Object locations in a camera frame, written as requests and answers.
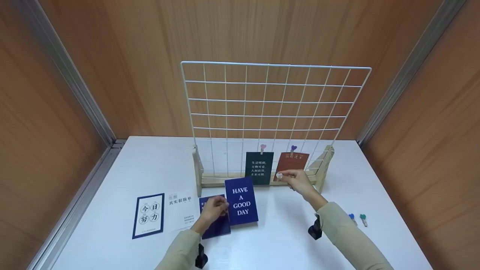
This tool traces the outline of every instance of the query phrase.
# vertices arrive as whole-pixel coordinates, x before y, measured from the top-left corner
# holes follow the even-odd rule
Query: black clamp
[[[317,217],[317,220],[315,220],[313,225],[308,228],[308,234],[317,240],[318,238],[322,237],[322,228],[320,226],[320,216],[317,214],[315,214],[315,216]]]
[[[198,256],[195,259],[195,267],[203,269],[208,262],[208,257],[205,255],[205,248],[202,244],[198,244]]]

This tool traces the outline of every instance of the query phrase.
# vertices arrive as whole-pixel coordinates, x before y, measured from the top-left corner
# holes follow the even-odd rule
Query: human hand
[[[328,201],[312,186],[307,174],[303,170],[281,171],[283,176],[280,181],[287,182],[291,189],[302,195],[315,211],[326,205]]]
[[[303,198],[312,192],[318,193],[310,183],[304,170],[286,170],[279,173],[283,174],[280,181],[288,183],[290,188],[302,195]]]
[[[227,199],[223,196],[215,196],[208,199],[205,203],[200,217],[192,226],[191,230],[199,233],[200,235],[212,225],[214,221],[220,216],[224,216],[228,210]]]

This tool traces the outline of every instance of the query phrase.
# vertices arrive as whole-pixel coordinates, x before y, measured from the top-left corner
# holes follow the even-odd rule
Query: wooden stand
[[[327,145],[324,152],[310,165],[310,167],[308,167],[307,170],[305,170],[310,183],[315,185],[315,188],[319,193],[322,192],[328,165],[334,154],[335,150],[333,145]],[[203,187],[225,186],[226,179],[243,177],[240,173],[229,173],[228,175],[226,173],[216,173],[215,175],[205,174],[197,147],[193,147],[193,162],[195,164],[195,178],[198,196],[201,196]],[[270,185],[287,185],[285,182],[274,182],[273,178],[272,175],[270,177]]]

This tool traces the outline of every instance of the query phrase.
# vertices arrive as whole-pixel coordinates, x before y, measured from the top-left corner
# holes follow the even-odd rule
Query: beige sleeve
[[[198,256],[200,235],[192,230],[181,231],[155,270],[188,270]]]
[[[380,250],[338,204],[329,202],[317,214],[324,234],[356,270],[393,270]]]

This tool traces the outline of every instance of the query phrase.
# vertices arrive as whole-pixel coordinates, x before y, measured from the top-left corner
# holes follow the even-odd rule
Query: text have a good day
[[[232,189],[232,193],[233,193],[233,194],[239,194],[239,193],[245,193],[245,192],[248,192],[247,187],[241,187],[241,188],[234,188],[234,189]],[[242,196],[242,195],[240,195],[239,200],[240,200],[240,201],[243,200],[243,196]],[[238,209],[238,210],[237,210],[237,215],[238,215],[238,216],[247,215],[247,214],[248,214],[248,211],[249,211],[249,209],[248,209],[247,207],[249,207],[250,204],[251,204],[250,201],[234,203],[234,204],[233,204],[233,208],[234,208],[234,209]]]

